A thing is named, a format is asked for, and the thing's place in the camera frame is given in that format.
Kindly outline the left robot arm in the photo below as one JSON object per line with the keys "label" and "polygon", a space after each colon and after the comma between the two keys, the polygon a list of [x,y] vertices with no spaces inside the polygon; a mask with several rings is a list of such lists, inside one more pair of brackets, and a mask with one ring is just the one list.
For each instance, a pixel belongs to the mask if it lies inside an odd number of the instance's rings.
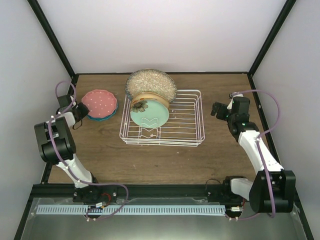
{"label": "left robot arm", "polygon": [[97,179],[77,157],[76,144],[70,130],[76,123],[82,122],[89,110],[82,102],[77,103],[70,94],[58,96],[57,100],[59,108],[56,115],[34,126],[40,157],[44,162],[62,169],[71,178],[75,188],[86,188],[85,197],[91,202],[97,202],[102,196],[102,189],[95,185]]}

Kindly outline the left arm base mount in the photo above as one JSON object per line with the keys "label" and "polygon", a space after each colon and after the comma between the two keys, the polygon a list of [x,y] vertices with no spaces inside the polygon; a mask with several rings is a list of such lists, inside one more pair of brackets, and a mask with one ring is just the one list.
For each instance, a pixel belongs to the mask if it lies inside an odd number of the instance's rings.
{"label": "left arm base mount", "polygon": [[89,185],[83,188],[76,188],[72,198],[75,203],[97,204],[100,202],[115,202],[117,199],[118,187],[115,185],[93,186]]}

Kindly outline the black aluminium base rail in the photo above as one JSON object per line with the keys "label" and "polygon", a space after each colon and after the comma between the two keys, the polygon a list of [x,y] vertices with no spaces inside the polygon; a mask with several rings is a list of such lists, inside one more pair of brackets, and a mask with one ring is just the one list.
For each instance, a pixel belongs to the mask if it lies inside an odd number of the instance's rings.
{"label": "black aluminium base rail", "polygon": [[[124,199],[126,190],[117,187],[116,199]],[[206,197],[205,184],[128,184],[128,197],[134,198],[196,198]],[[34,198],[73,198],[75,186],[67,183],[35,184],[31,190]]]}

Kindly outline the large speckled grey plate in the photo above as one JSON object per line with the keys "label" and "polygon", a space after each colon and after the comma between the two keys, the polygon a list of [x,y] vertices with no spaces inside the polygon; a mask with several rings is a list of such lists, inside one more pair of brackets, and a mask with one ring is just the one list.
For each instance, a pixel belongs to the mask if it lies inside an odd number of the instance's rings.
{"label": "large speckled grey plate", "polygon": [[157,69],[141,69],[129,75],[124,91],[130,100],[139,94],[150,92],[172,103],[178,90],[175,81],[167,73]]}

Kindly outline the beige bird pattern plate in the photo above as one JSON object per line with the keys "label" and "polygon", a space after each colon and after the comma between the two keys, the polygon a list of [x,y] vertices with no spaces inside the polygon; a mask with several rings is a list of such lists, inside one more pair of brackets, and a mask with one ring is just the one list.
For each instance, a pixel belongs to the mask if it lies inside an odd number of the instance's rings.
{"label": "beige bird pattern plate", "polygon": [[147,100],[153,100],[153,101],[157,101],[159,103],[161,103],[162,105],[164,105],[167,109],[170,106],[170,103],[167,99],[165,99],[164,97],[162,97],[161,95],[158,95],[154,92],[142,92],[139,93],[137,96],[135,96],[131,103],[130,106],[132,107],[134,104],[140,102],[140,101],[147,101]]}

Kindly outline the left black frame post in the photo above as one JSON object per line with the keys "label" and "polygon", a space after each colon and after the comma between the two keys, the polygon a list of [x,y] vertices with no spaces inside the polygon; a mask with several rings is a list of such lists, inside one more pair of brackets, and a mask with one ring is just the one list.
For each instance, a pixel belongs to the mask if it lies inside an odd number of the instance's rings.
{"label": "left black frame post", "polygon": [[27,0],[29,6],[31,7],[32,11],[34,12],[38,22],[40,23],[42,29],[44,30],[45,34],[47,35],[51,45],[53,46],[55,52],[57,53],[61,63],[63,64],[65,70],[67,71],[68,75],[71,79],[75,77],[75,72],[58,40],[56,37],[44,11],[42,10],[39,2],[37,0]]}

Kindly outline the mint green flower plate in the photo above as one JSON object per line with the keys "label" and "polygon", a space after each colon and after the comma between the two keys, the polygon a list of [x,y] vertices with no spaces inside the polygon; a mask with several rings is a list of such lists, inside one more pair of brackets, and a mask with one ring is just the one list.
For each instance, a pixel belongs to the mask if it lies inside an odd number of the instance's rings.
{"label": "mint green flower plate", "polygon": [[143,128],[159,128],[169,119],[168,108],[154,99],[143,99],[134,103],[130,108],[132,121]]}

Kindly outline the blue polka dot plate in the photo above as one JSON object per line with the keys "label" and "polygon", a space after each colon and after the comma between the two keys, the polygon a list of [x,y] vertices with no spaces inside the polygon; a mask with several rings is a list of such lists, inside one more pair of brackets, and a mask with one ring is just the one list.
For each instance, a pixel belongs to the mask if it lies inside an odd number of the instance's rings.
{"label": "blue polka dot plate", "polygon": [[105,116],[105,117],[92,117],[92,116],[90,116],[90,115],[87,115],[87,117],[88,117],[90,120],[93,120],[93,121],[96,121],[96,122],[106,121],[106,120],[112,118],[112,117],[116,114],[116,112],[117,112],[117,110],[118,110],[118,107],[119,107],[119,104],[117,103],[115,110],[114,110],[110,115]]}

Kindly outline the pink polka dot plate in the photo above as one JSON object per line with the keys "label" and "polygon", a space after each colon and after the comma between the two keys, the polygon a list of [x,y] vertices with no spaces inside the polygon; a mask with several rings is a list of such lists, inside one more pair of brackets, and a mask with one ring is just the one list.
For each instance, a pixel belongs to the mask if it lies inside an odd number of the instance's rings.
{"label": "pink polka dot plate", "polygon": [[81,102],[88,108],[88,116],[95,119],[107,118],[118,108],[118,101],[114,94],[105,89],[87,92]]}

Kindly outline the black frame post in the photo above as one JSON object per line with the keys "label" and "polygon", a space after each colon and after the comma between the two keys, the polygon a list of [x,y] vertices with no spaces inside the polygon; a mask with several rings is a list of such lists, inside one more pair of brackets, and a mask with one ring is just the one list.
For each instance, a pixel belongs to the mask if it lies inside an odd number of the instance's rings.
{"label": "black frame post", "polygon": [[42,29],[44,30],[45,34],[47,35],[51,45],[53,46],[55,52],[57,53],[61,63],[63,64],[65,70],[67,71],[68,75],[71,79],[75,77],[75,72],[58,40],[56,37],[44,11],[42,10],[39,2],[37,0],[27,0],[29,6],[31,7],[32,11],[34,12],[38,22],[40,23]]}
{"label": "black frame post", "polygon": [[259,50],[255,60],[253,61],[252,66],[248,71],[248,75],[253,77],[257,72],[259,66],[261,65],[263,59],[265,58],[268,50],[270,49],[272,43],[274,42],[276,36],[278,35],[279,31],[281,30],[283,24],[285,23],[288,15],[290,14],[291,10],[293,9],[296,0],[286,0],[282,9],[280,10],[272,28],[270,29],[261,49]]}

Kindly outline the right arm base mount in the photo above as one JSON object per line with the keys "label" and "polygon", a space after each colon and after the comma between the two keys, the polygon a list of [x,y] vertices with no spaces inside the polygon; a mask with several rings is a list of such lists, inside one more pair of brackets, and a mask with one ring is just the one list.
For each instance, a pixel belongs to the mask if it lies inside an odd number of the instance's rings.
{"label": "right arm base mount", "polygon": [[249,200],[252,185],[252,181],[239,176],[227,176],[223,181],[210,178],[205,182],[204,193],[210,203],[239,204]]}

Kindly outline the right black frame post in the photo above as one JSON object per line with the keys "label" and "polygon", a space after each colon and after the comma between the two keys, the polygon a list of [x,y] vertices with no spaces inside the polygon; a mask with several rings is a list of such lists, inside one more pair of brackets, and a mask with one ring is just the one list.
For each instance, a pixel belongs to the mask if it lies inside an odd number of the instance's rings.
{"label": "right black frame post", "polygon": [[253,61],[252,66],[248,71],[248,75],[253,77],[257,72],[259,66],[261,65],[263,59],[265,58],[268,50],[270,49],[272,43],[274,42],[276,36],[278,35],[279,31],[281,30],[283,24],[285,23],[288,15],[290,14],[291,10],[293,9],[296,0],[286,0],[282,9],[280,10],[272,28],[270,29],[261,49],[259,50],[255,60]]}

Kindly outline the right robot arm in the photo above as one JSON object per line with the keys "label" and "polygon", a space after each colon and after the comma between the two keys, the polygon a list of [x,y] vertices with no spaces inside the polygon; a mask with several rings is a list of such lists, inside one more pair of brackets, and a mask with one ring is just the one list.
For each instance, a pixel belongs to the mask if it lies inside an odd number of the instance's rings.
{"label": "right robot arm", "polygon": [[212,105],[211,115],[227,122],[255,171],[254,181],[232,177],[222,188],[223,198],[232,202],[241,196],[255,213],[289,213],[294,206],[296,176],[285,170],[266,147],[258,126],[250,121],[249,108],[250,99],[242,94],[233,96],[229,104]]}

